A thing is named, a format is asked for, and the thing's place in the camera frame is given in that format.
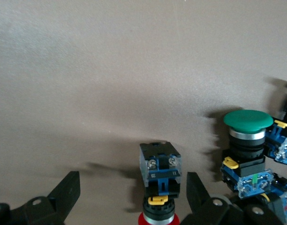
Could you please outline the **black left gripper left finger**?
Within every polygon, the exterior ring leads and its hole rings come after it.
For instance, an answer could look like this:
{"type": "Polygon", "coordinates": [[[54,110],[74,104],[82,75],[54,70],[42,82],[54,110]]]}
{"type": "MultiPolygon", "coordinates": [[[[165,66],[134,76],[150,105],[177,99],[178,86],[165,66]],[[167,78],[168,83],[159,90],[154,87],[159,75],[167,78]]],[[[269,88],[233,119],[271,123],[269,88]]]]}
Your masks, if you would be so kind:
{"type": "Polygon", "coordinates": [[[0,225],[63,225],[80,197],[80,173],[70,171],[48,196],[11,209],[0,202],[0,225]]]}

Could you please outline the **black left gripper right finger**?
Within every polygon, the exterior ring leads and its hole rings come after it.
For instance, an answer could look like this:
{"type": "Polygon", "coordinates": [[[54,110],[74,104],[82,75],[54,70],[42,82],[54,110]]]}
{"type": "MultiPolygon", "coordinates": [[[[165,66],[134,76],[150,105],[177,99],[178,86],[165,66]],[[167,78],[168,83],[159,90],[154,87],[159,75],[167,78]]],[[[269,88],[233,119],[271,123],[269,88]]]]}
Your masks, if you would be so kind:
{"type": "Polygon", "coordinates": [[[196,172],[187,173],[186,195],[192,213],[182,225],[282,225],[267,206],[237,205],[222,197],[211,197],[196,172]]]}

